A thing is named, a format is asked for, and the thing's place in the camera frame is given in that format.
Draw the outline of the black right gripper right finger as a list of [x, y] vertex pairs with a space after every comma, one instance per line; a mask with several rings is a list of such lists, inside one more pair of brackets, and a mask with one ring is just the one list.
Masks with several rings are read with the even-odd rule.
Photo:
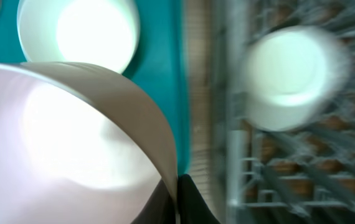
[[220, 224], [190, 175], [179, 177], [177, 189], [177, 204], [182, 224]]

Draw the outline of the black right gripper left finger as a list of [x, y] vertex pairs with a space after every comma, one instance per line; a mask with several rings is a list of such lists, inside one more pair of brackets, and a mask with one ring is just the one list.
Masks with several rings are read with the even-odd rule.
[[139, 215], [131, 224], [175, 224], [176, 213], [174, 202], [160, 180]]

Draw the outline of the pink bowl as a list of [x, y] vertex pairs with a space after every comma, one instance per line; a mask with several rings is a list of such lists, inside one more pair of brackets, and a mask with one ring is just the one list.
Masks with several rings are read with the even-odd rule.
[[0, 63], [0, 223], [131, 223], [162, 180], [173, 132], [123, 75], [89, 63]]

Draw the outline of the cream plastic cup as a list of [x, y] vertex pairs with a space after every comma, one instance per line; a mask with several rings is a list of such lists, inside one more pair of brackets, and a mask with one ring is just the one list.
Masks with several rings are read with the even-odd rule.
[[250, 46], [243, 62], [247, 121], [264, 131], [311, 122], [343, 88], [351, 71], [348, 49], [316, 26], [292, 26]]

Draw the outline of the white bowl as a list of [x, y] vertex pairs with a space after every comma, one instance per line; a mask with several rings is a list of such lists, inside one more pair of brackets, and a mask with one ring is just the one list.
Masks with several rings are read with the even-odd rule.
[[123, 73], [140, 39], [132, 0], [23, 0], [17, 32], [29, 62], [83, 62]]

